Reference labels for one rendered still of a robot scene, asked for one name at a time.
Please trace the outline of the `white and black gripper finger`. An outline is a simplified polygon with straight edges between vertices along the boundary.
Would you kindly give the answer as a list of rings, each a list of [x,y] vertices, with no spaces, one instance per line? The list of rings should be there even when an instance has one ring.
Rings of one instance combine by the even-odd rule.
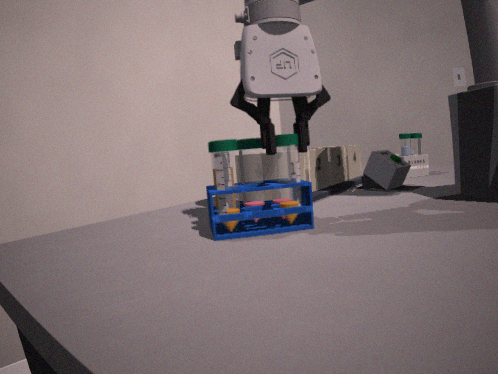
[[[298,150],[299,153],[307,152],[307,146],[310,145],[308,121],[319,107],[330,101],[331,97],[322,84],[322,91],[316,95],[316,98],[309,105],[307,96],[291,98],[296,115],[296,123],[293,124],[293,130],[294,134],[298,134]]]
[[[249,103],[244,99],[245,91],[243,82],[240,81],[230,104],[246,112],[260,125],[261,146],[266,149],[267,155],[275,155],[276,151],[276,138],[275,127],[270,119],[270,101],[271,98],[257,98],[257,106]]]

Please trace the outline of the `white tube rack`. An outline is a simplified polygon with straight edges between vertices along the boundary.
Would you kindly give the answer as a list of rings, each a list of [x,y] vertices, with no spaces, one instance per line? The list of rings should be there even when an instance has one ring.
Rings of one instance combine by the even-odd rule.
[[[411,165],[406,178],[429,176],[429,161],[427,154],[411,156],[401,156],[401,154],[395,155],[403,158]]]

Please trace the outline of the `blue tube rack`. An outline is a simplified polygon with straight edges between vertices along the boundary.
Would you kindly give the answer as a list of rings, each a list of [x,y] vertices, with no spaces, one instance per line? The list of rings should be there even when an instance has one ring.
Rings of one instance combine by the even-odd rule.
[[[214,241],[237,239],[245,237],[254,237],[270,234],[278,234],[285,232],[293,232],[300,230],[312,229],[314,224],[313,218],[313,199],[312,190],[308,181],[301,180],[298,183],[292,184],[278,184],[278,182],[271,182],[271,180],[263,180],[259,184],[242,184],[238,183],[239,188],[232,190],[216,190],[214,185],[206,186],[207,199],[211,215],[212,210],[212,226]],[[274,204],[272,200],[265,201],[265,205],[245,207],[240,203],[240,212],[235,214],[218,215],[216,206],[213,206],[212,195],[252,192],[261,190],[291,188],[301,186],[301,201],[302,206],[281,208],[279,204]],[[210,197],[209,197],[210,196]],[[308,213],[305,213],[308,212]],[[286,219],[281,219],[280,215],[297,214],[294,223],[288,223]],[[272,217],[275,216],[275,217]],[[263,218],[267,217],[267,218]],[[252,219],[260,218],[259,222],[254,222]],[[249,219],[249,220],[246,220]],[[234,231],[228,231],[222,223],[237,221]]]

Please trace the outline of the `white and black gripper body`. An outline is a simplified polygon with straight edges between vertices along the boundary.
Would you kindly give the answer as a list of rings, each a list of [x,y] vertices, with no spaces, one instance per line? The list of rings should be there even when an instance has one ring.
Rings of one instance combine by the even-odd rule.
[[[257,102],[257,98],[287,101],[291,97],[319,94],[321,72],[308,26],[296,19],[277,17],[244,27],[240,81],[244,99],[252,102]]]

